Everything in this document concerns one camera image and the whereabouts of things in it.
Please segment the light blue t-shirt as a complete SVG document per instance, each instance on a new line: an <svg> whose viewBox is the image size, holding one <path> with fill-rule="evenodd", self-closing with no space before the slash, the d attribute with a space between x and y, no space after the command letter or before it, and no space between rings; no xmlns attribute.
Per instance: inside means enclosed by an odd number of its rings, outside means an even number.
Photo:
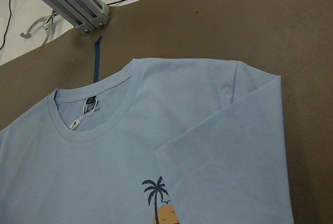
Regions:
<svg viewBox="0 0 333 224"><path fill-rule="evenodd" d="M1 223L293 223L280 76L146 58L56 89L1 131Z"/></svg>

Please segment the white garment tag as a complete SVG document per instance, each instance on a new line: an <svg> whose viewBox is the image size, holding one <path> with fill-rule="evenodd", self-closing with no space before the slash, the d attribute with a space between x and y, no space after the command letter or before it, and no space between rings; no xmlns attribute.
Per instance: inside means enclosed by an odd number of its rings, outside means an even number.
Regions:
<svg viewBox="0 0 333 224"><path fill-rule="evenodd" d="M97 105L98 99L96 97L88 98L82 106L82 115L76 120L74 120L72 124L70 124L69 129L75 130L85 118L94 114Z"/></svg>

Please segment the white grabber reach tool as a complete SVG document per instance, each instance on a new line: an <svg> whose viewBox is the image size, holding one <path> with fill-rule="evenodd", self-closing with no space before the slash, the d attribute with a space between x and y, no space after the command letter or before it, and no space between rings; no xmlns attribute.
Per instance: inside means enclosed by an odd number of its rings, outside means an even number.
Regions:
<svg viewBox="0 0 333 224"><path fill-rule="evenodd" d="M55 10L52 10L49 16L40 17L37 20L35 20L25 33L20 33L20 36L24 39L30 38L33 29L40 24L41 25L40 28L43 29L46 34L42 45L47 44L47 42L50 40L50 37L55 33L54 19L57 16L58 13Z"/></svg>

